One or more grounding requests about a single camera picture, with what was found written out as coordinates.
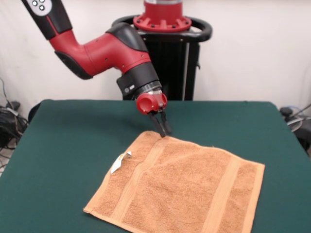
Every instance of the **red robot arm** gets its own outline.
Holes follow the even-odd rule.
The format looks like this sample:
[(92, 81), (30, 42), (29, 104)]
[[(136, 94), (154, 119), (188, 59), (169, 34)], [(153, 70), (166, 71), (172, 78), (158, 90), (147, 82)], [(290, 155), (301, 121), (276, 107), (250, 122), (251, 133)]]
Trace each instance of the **red robot arm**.
[[(146, 45), (133, 27), (119, 23), (102, 36), (80, 45), (61, 0), (22, 2), (56, 55), (73, 73), (87, 80), (107, 69), (119, 69), (122, 76), (117, 79), (117, 84), (122, 95), (137, 99), (139, 111), (151, 117), (161, 136), (171, 132), (169, 127), (165, 128), (168, 126), (164, 113), (167, 99), (161, 91)], [(161, 113), (162, 120), (165, 120), (163, 124), (154, 117), (156, 113)]]

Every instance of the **towel tag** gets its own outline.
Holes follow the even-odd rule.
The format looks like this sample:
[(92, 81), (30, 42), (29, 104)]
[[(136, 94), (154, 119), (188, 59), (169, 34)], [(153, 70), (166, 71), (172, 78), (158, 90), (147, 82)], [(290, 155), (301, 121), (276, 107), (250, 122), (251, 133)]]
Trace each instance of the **towel tag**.
[(122, 163), (122, 160), (125, 158), (125, 157), (128, 157), (128, 158), (131, 158), (132, 157), (132, 152), (127, 152), (127, 153), (123, 153), (121, 154), (117, 159), (116, 161), (113, 163), (112, 167), (111, 167), (111, 171), (110, 171), (110, 174), (114, 173), (116, 170), (118, 170), (120, 167), (121, 167), (121, 163)]

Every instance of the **orange towel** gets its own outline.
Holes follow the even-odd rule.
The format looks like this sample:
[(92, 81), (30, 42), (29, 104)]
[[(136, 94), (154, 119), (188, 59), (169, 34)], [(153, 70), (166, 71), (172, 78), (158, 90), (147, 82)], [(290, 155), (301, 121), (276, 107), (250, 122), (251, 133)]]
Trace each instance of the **orange towel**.
[(251, 232), (265, 166), (142, 133), (84, 212), (134, 233)]

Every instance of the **green table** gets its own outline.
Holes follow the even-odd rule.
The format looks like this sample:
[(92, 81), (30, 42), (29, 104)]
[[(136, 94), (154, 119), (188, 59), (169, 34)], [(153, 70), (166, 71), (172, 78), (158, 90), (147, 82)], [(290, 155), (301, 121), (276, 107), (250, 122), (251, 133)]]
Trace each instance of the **green table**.
[[(174, 137), (266, 164), (252, 232), (311, 231), (311, 163), (274, 105), (172, 101), (167, 117)], [(0, 177), (0, 232), (125, 232), (83, 208), (145, 130), (133, 101), (44, 101)]]

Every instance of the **wall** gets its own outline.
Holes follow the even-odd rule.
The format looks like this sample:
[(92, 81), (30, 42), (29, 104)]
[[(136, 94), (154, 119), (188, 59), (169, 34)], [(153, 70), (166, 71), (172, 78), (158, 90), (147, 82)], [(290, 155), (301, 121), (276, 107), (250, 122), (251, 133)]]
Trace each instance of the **wall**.
[[(63, 0), (85, 43), (122, 16), (140, 14), (143, 0)], [(303, 107), (311, 87), (311, 1), (184, 0), (184, 13), (214, 28), (201, 45), (195, 100), (268, 100)], [(21, 1), (0, 0), (0, 76), (22, 112), (43, 99), (120, 100), (120, 73), (83, 81), (54, 55)]]

